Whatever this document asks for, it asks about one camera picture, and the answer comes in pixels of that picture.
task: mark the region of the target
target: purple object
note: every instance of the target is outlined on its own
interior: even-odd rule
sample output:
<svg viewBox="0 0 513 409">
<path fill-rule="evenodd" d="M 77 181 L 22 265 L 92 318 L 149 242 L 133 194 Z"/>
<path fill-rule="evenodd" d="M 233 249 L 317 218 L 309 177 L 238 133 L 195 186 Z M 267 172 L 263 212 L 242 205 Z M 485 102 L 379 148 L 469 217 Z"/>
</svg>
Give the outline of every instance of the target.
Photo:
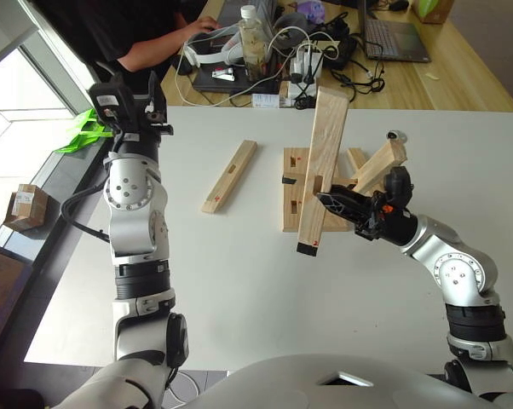
<svg viewBox="0 0 513 409">
<path fill-rule="evenodd" d="M 307 2 L 298 2 L 297 12 L 306 16 L 308 21 L 314 24 L 325 22 L 325 8 L 320 0 L 309 0 Z"/>
</svg>

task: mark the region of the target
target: person's hand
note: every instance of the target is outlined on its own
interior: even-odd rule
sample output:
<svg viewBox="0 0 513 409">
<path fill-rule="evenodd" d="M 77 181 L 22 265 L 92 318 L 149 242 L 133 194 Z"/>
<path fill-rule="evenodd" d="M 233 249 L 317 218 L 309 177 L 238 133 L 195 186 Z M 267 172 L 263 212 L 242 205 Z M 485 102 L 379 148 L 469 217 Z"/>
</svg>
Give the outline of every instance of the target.
<svg viewBox="0 0 513 409">
<path fill-rule="evenodd" d="M 186 39 L 189 39 L 191 36 L 198 34 L 199 32 L 211 32 L 217 28 L 221 28 L 219 23 L 209 15 L 206 15 L 205 17 L 197 19 L 194 23 L 182 28 L 182 30 L 186 33 Z"/>
</svg>

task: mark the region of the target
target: table surface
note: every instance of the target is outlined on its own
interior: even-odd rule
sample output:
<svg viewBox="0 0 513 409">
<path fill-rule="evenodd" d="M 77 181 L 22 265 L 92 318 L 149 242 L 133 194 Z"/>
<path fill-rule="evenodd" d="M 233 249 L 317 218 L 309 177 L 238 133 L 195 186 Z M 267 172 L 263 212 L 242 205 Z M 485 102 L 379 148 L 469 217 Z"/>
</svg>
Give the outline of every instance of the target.
<svg viewBox="0 0 513 409">
<path fill-rule="evenodd" d="M 202 15 L 217 17 L 223 0 L 209 0 Z M 279 3 L 290 3 L 280 0 Z M 326 19 L 331 20 L 343 11 L 348 11 L 347 22 L 352 32 L 357 32 L 359 23 L 356 9 L 348 9 L 330 3 L 324 3 Z M 286 11 L 292 10 L 288 5 Z M 453 111 L 491 111 L 513 112 L 513 99 L 503 85 L 489 71 L 486 64 L 469 46 L 455 26 L 447 20 L 443 25 L 423 24 L 409 9 L 406 12 L 377 12 L 381 20 L 406 21 L 413 23 L 432 62 L 412 63 L 385 61 L 385 88 L 371 95 L 357 95 L 352 108 L 372 109 L 437 109 Z M 368 60 L 360 49 L 354 53 L 354 59 L 372 68 L 374 60 Z M 355 81 L 367 81 L 366 74 L 354 64 L 348 64 L 345 74 Z M 427 77 L 426 74 L 439 78 Z M 176 84 L 176 71 L 171 68 L 162 82 L 162 88 L 169 105 L 189 105 L 179 96 Z M 200 105 L 209 102 L 196 90 L 188 78 L 177 76 L 179 90 L 187 101 Z M 332 78 L 329 70 L 324 70 L 319 85 L 340 89 L 339 82 Z M 226 94 L 206 92 L 205 96 L 213 103 L 224 100 Z M 235 99 L 237 106 L 250 101 L 249 96 Z M 231 107 L 230 102 L 222 104 Z"/>
<path fill-rule="evenodd" d="M 323 233 L 316 258 L 282 233 L 283 148 L 307 147 L 313 110 L 172 107 L 159 150 L 169 194 L 171 284 L 187 317 L 185 369 L 235 370 L 300 353 L 373 356 L 424 373 L 450 360 L 440 289 L 393 245 Z M 499 267 L 513 336 L 513 113 L 349 111 L 345 148 L 373 153 L 388 130 L 408 136 L 409 208 L 445 222 Z M 218 213 L 199 210 L 241 140 L 258 149 Z M 89 225 L 105 228 L 100 200 Z M 26 359 L 104 366 L 112 359 L 114 273 L 107 244 L 84 235 Z"/>
</svg>

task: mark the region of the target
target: gray floor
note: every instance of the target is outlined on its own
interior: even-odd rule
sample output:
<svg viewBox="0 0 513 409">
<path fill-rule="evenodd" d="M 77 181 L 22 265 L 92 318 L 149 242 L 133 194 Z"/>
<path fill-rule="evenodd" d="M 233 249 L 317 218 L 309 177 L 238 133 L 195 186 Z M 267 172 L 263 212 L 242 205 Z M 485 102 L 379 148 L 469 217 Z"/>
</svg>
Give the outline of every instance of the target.
<svg viewBox="0 0 513 409">
<path fill-rule="evenodd" d="M 513 0 L 456 0 L 451 17 L 459 31 L 513 96 Z M 80 211 L 81 220 L 88 220 L 93 205 L 88 203 L 83 206 Z M 32 287 L 0 351 L 0 387 L 36 389 L 51 406 L 59 403 L 99 369 L 24 362 L 27 348 L 79 237 L 80 232 L 75 229 L 64 234 L 55 259 L 46 266 Z M 226 377 L 226 372 L 201 371 L 187 374 L 194 379 L 199 392 Z M 172 388 L 181 400 L 191 400 L 197 394 L 194 386 L 183 376 L 177 377 Z M 165 408 L 179 404 L 170 393 L 166 394 Z"/>
</svg>

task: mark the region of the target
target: white table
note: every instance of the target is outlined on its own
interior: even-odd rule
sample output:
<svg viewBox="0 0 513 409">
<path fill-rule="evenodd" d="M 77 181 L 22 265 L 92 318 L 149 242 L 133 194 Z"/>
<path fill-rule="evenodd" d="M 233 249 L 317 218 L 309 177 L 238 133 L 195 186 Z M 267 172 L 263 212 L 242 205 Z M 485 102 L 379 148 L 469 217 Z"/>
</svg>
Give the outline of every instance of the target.
<svg viewBox="0 0 513 409">
<path fill-rule="evenodd" d="M 313 111 L 172 107 L 160 147 L 170 201 L 175 311 L 188 322 L 185 369 L 235 370 L 284 354 L 373 356 L 439 373 L 452 358 L 441 292 L 393 245 L 324 233 L 318 256 L 280 231 L 283 147 L 309 145 Z M 344 148 L 367 153 L 388 130 L 408 135 L 409 208 L 458 231 L 499 266 L 496 289 L 513 336 L 513 113 L 352 110 Z M 240 141 L 259 148 L 215 215 L 199 211 Z M 100 201 L 90 220 L 107 226 Z M 104 366 L 112 360 L 115 297 L 109 249 L 83 235 L 26 360 Z"/>
</svg>

